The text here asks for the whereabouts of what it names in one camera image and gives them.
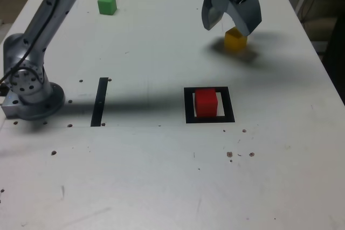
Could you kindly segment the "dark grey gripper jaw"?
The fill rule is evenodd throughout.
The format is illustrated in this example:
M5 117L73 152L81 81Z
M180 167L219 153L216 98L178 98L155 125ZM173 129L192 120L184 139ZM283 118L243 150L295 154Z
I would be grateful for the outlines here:
M227 12L229 0L204 0L202 5L202 23L210 31Z

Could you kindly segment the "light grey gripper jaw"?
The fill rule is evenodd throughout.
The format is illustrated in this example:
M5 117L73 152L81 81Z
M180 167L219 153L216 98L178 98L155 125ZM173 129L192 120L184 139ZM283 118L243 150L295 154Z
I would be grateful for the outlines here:
M259 0L245 0L239 4L230 2L226 13L243 36L249 36L262 21Z

